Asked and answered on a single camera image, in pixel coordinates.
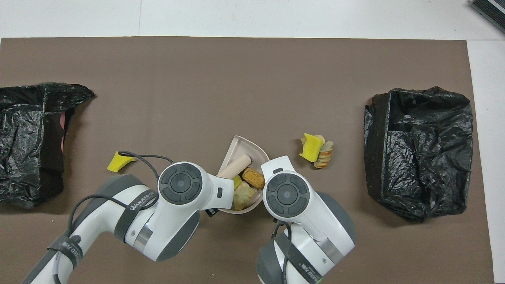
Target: white table surface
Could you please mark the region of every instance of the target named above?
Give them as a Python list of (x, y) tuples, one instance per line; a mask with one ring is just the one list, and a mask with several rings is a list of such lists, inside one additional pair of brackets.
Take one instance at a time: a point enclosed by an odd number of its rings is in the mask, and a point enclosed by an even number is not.
[(137, 35), (467, 40), (494, 278), (505, 282), (505, 34), (466, 0), (0, 2), (0, 38)]

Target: brown mat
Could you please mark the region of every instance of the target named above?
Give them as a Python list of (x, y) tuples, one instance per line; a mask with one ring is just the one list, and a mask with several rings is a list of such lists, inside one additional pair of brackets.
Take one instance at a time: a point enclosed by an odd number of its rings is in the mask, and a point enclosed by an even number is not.
[[(106, 170), (114, 151), (166, 155), (215, 174), (235, 134), (271, 158), (288, 155), (315, 190), (329, 193), (353, 219), (357, 246), (324, 283), (493, 282), (475, 124), (464, 214), (411, 224), (374, 202), (365, 182), (365, 104), (395, 87), (435, 85), (473, 101), (464, 41), (2, 39), (0, 86), (44, 81), (83, 84), (97, 98), (71, 122), (64, 193), (27, 212), (0, 208), (2, 282), (20, 282), (64, 231), (73, 205), (115, 175)], [(329, 167), (313, 170), (298, 156), (303, 132), (335, 142)], [(155, 188), (141, 162), (123, 173)], [(70, 283), (260, 283), (256, 257), (274, 228), (265, 207), (212, 219), (201, 214), (186, 248), (161, 263), (103, 234)]]

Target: robotic arm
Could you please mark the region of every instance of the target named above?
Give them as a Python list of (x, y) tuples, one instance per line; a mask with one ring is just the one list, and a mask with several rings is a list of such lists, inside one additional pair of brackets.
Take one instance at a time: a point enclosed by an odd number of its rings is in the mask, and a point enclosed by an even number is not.
[[(231, 208), (233, 181), (210, 175), (193, 163), (180, 162), (163, 171), (157, 194), (133, 175), (112, 177), (96, 193), (127, 207), (105, 198), (93, 199), (73, 222), (71, 233), (55, 240), (23, 283), (66, 283), (105, 231), (154, 261), (169, 259), (193, 236), (199, 210)], [(158, 201), (150, 206), (157, 195)]]
[(263, 200), (276, 219), (292, 222), (260, 249), (263, 284), (316, 284), (355, 246), (354, 225), (329, 195), (317, 193), (287, 156), (262, 165)]
[[(316, 284), (354, 248), (354, 225), (335, 200), (312, 189), (287, 156), (263, 164), (262, 171), (265, 207), (287, 228), (260, 249), (260, 281)], [(232, 180), (210, 175), (189, 162), (166, 168), (157, 193), (133, 175), (110, 178), (96, 192), (101, 198), (88, 203), (23, 283), (66, 283), (105, 231), (154, 261), (169, 259), (193, 236), (199, 210), (231, 208), (233, 188)]]

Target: trash bag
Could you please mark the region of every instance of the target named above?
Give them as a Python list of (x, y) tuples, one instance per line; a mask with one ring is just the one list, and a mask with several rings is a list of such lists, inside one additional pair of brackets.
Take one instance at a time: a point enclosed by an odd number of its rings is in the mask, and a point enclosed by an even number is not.
[(31, 208), (63, 190), (63, 137), (73, 108), (94, 97), (82, 85), (0, 88), (0, 203)]
[(368, 194), (413, 221), (463, 213), (472, 118), (464, 95), (437, 86), (375, 95), (365, 107)]

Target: strap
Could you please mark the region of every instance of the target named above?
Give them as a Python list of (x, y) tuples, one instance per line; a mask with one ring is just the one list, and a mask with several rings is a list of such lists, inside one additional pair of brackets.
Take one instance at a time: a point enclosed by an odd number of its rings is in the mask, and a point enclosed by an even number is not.
[(128, 204), (128, 207), (125, 208), (123, 214), (118, 220), (116, 227), (114, 228), (114, 236), (120, 240), (125, 242), (126, 232), (128, 228), (130, 228), (131, 223), (137, 217), (138, 212), (144, 205), (146, 205), (149, 201), (156, 197), (156, 192), (153, 190), (146, 190), (139, 194), (133, 201)]
[(65, 235), (57, 238), (47, 249), (62, 252), (72, 262), (73, 269), (81, 262), (84, 256), (81, 247)]
[(305, 256), (288, 240), (285, 234), (280, 233), (275, 237), (275, 242), (284, 256), (291, 262), (298, 273), (309, 283), (316, 284), (323, 277)]

